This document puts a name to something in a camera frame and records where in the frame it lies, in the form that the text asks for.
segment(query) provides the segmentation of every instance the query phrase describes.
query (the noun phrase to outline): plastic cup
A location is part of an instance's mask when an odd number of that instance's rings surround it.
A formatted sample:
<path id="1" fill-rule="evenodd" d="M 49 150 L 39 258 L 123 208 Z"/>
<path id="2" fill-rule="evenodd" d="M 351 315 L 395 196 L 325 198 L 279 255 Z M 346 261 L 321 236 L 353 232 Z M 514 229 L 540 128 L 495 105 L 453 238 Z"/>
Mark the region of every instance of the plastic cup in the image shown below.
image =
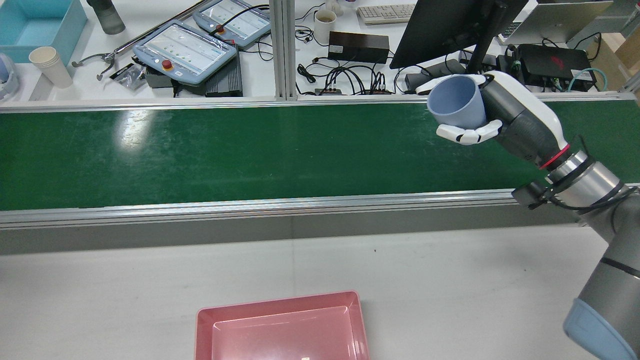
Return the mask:
<path id="1" fill-rule="evenodd" d="M 333 30 L 336 18 L 331 10 L 320 10 L 314 15 L 314 38 L 320 44 L 329 44 L 329 32 Z"/>
<path id="2" fill-rule="evenodd" d="M 42 46 L 35 49 L 29 54 L 29 61 L 57 87 L 68 88 L 73 83 L 60 54 L 53 47 Z"/>
<path id="3" fill-rule="evenodd" d="M 427 109 L 439 124 L 463 129 L 477 129 L 486 125 L 480 89 L 467 75 L 453 75 L 437 84 L 429 93 Z"/>

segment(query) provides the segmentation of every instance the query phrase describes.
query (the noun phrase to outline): plastic tray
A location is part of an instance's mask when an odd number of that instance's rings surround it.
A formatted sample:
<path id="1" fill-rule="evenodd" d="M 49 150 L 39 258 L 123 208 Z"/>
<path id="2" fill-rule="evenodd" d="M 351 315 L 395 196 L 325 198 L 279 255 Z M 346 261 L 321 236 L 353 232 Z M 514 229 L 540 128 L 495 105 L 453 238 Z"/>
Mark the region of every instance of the plastic tray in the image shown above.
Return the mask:
<path id="1" fill-rule="evenodd" d="M 28 63 L 31 51 L 51 46 L 66 65 L 85 23 L 79 0 L 5 0 L 0 6 L 0 53 Z"/>
<path id="2" fill-rule="evenodd" d="M 198 312 L 195 360 L 369 360 L 354 291 Z"/>

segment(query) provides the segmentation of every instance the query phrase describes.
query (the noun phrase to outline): gray bottle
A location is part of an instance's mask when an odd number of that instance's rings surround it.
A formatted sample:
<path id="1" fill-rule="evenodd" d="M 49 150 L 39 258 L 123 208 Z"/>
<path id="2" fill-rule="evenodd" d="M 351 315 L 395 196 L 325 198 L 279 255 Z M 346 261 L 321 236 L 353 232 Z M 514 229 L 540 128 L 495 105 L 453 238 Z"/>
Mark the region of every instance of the gray bottle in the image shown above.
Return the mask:
<path id="1" fill-rule="evenodd" d="M 102 30 L 109 35 L 119 34 L 125 26 L 111 0 L 86 0 L 95 11 Z"/>

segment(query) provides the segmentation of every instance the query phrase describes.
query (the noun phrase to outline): plastic bag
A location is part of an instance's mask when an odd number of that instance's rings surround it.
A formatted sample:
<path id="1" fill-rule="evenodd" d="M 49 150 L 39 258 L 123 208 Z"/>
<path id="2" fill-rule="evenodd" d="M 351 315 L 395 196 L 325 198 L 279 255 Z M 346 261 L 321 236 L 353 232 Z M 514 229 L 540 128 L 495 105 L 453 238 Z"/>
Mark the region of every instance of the plastic bag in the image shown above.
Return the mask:
<path id="1" fill-rule="evenodd" d="M 145 68 L 139 64 L 130 63 L 109 77 L 129 90 L 137 90 L 145 81 Z"/>

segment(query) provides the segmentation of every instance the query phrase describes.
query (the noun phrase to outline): white mug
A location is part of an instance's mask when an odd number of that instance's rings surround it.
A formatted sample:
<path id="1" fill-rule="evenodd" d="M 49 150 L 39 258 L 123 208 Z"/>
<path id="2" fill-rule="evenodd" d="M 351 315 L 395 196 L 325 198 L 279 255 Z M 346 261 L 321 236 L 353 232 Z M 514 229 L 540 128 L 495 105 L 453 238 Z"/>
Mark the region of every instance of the white mug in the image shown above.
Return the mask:
<path id="1" fill-rule="evenodd" d="M 336 18 L 331 10 L 320 10 L 314 15 L 314 38 L 320 44 L 329 44 L 329 32 L 333 30 Z"/>

